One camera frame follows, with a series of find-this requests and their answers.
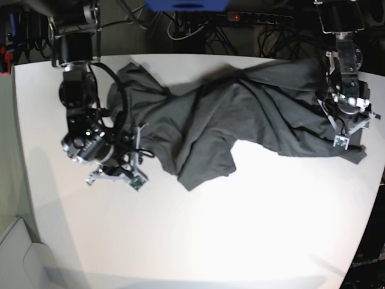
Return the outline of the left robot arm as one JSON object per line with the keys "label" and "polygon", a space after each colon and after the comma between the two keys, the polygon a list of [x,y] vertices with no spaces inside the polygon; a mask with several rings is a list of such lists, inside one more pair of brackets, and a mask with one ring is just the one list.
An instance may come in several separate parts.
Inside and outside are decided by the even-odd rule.
{"label": "left robot arm", "polygon": [[337,116],[343,127],[338,136],[348,138],[373,118],[369,116],[356,125],[348,121],[369,110],[370,100],[360,92],[359,69],[362,53],[354,44],[354,34],[363,31],[362,13],[357,1],[315,1],[322,32],[335,37],[335,50],[327,51],[329,94],[336,103]]}

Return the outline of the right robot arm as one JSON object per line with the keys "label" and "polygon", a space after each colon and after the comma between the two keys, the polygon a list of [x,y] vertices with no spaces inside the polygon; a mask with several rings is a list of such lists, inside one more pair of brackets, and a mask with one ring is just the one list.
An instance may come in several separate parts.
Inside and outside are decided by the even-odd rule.
{"label": "right robot arm", "polygon": [[[149,154],[140,147],[141,129],[134,123],[125,128],[132,116],[131,99],[118,76],[101,63],[101,32],[110,24],[101,23],[99,1],[26,4],[47,16],[52,67],[64,69],[59,97],[66,108],[68,133],[61,142],[65,154],[76,163],[98,164],[88,182],[102,178],[121,178],[128,183],[146,180],[139,169],[141,157]],[[103,121],[110,112],[100,104],[93,67],[102,69],[114,80],[121,97],[122,108],[112,127]]]}

